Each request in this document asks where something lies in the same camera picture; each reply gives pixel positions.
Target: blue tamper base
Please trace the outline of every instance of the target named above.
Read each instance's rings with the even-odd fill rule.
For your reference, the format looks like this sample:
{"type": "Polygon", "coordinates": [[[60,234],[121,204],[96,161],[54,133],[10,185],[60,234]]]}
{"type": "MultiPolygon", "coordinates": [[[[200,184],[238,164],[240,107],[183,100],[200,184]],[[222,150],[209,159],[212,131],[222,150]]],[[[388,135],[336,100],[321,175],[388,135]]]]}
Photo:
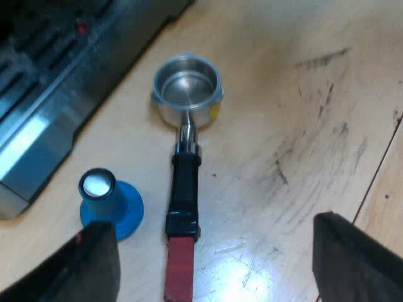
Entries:
{"type": "MultiPolygon", "coordinates": [[[[123,213],[119,213],[121,219],[116,221],[116,213],[111,213],[110,217],[105,219],[105,214],[102,220],[108,220],[115,224],[116,237],[118,240],[126,239],[140,225],[144,215],[144,205],[140,193],[131,185],[123,181],[117,181],[116,185],[122,190],[127,206],[123,213]]],[[[91,221],[99,221],[95,211],[91,211],[85,199],[80,206],[80,219],[82,225],[86,227],[91,221]]]]}

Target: scratch mark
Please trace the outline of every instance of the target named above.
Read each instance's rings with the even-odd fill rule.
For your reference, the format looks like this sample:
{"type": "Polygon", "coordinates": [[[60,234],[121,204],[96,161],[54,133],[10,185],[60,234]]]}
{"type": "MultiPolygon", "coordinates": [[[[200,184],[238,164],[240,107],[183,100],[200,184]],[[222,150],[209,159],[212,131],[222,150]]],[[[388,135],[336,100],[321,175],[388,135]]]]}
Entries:
{"type": "Polygon", "coordinates": [[[355,162],[354,172],[357,170],[358,162],[360,161],[361,156],[363,156],[363,154],[364,154],[364,152],[365,152],[367,147],[368,147],[368,139],[366,137],[366,138],[364,138],[364,140],[360,143],[360,146],[358,147],[357,159],[356,159],[356,162],[355,162]]]}
{"type": "Polygon", "coordinates": [[[280,253],[280,250],[279,250],[278,248],[276,248],[276,247],[273,247],[273,248],[271,249],[271,251],[267,253],[267,257],[266,257],[266,258],[268,258],[268,257],[270,257],[270,256],[272,256],[272,255],[278,254],[278,253],[280,253]]]}
{"type": "Polygon", "coordinates": [[[327,94],[327,98],[326,98],[326,104],[327,104],[327,105],[330,104],[330,100],[331,100],[331,98],[332,98],[333,87],[334,87],[334,83],[332,83],[332,84],[330,85],[329,93],[327,94]]]}
{"type": "Polygon", "coordinates": [[[346,48],[344,48],[342,50],[339,50],[337,52],[328,53],[327,55],[323,55],[321,57],[317,57],[317,58],[314,58],[314,59],[310,59],[310,60],[306,60],[306,61],[296,63],[295,68],[306,67],[307,69],[311,69],[311,68],[316,69],[318,67],[327,66],[330,63],[331,60],[338,59],[338,58],[342,57],[350,49],[351,49],[351,47],[346,47],[346,48]]]}
{"type": "Polygon", "coordinates": [[[241,243],[235,244],[235,245],[233,245],[231,247],[226,247],[224,249],[215,250],[214,254],[224,254],[224,253],[233,252],[235,250],[239,250],[244,245],[245,245],[245,242],[241,242],[241,243]]]}
{"type": "Polygon", "coordinates": [[[283,180],[284,184],[288,184],[288,179],[285,177],[283,169],[281,168],[280,162],[276,159],[277,173],[283,180]]]}
{"type": "MultiPolygon", "coordinates": [[[[319,189],[319,187],[321,186],[321,182],[318,182],[315,187],[313,188],[313,190],[309,193],[307,201],[311,201],[313,199],[313,197],[315,196],[317,190],[319,189]]],[[[294,214],[290,217],[290,219],[287,221],[287,225],[289,225],[294,219],[297,218],[297,216],[300,214],[300,212],[305,208],[305,206],[307,205],[307,203],[302,203],[301,206],[299,207],[299,209],[297,211],[294,212],[294,214]]]]}
{"type": "Polygon", "coordinates": [[[253,270],[253,265],[254,265],[254,258],[253,258],[253,260],[252,260],[251,266],[249,266],[249,270],[248,270],[248,272],[247,272],[247,274],[246,274],[246,276],[245,276],[245,280],[242,282],[242,286],[243,286],[244,288],[245,288],[247,282],[249,281],[249,278],[251,277],[252,270],[253,270]]]}
{"type": "Polygon", "coordinates": [[[340,135],[347,134],[348,133],[348,126],[347,122],[343,122],[343,125],[341,127],[340,135]]]}
{"type": "Polygon", "coordinates": [[[323,108],[323,106],[319,107],[319,114],[317,115],[317,118],[320,118],[322,116],[323,108]]]}

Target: stainless steel grate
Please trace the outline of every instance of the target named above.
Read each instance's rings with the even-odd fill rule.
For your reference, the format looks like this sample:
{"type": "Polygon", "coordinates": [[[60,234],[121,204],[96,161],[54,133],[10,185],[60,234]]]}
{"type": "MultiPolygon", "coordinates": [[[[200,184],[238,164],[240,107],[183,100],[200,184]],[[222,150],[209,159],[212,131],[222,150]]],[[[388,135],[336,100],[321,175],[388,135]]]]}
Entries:
{"type": "Polygon", "coordinates": [[[35,199],[74,136],[192,0],[19,0],[0,11],[0,219],[35,199]]]}

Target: black plastic piece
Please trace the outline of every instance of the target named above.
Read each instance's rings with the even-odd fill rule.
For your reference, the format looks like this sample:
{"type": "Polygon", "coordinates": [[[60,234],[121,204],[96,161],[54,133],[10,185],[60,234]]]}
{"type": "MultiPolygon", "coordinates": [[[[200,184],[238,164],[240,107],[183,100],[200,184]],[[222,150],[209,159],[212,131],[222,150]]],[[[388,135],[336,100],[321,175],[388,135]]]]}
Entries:
{"type": "Polygon", "coordinates": [[[174,173],[171,202],[166,215],[165,232],[170,237],[198,238],[198,170],[199,155],[178,153],[172,158],[174,173]]]}
{"type": "Polygon", "coordinates": [[[403,301],[403,260],[337,214],[314,218],[313,270],[322,302],[403,301]]]}
{"type": "Polygon", "coordinates": [[[0,301],[113,302],[119,287],[115,228],[110,223],[94,222],[3,291],[0,301]]]}

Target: black object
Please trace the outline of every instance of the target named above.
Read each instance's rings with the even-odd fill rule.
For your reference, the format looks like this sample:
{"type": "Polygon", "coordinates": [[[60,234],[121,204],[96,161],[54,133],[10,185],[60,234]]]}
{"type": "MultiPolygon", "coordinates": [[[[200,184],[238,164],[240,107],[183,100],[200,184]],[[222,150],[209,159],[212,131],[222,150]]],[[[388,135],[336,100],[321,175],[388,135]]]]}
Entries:
{"type": "Polygon", "coordinates": [[[115,229],[110,223],[96,222],[3,291],[0,301],[112,302],[116,301],[119,287],[115,229]]]}
{"type": "Polygon", "coordinates": [[[337,214],[314,218],[313,270],[323,302],[403,301],[403,260],[337,214]]]}
{"type": "Polygon", "coordinates": [[[166,216],[168,237],[198,238],[198,170],[202,159],[197,154],[181,152],[173,155],[174,166],[171,202],[166,216]]]}
{"type": "Polygon", "coordinates": [[[2,2],[0,219],[31,205],[84,122],[159,30],[192,2],[2,2]]]}

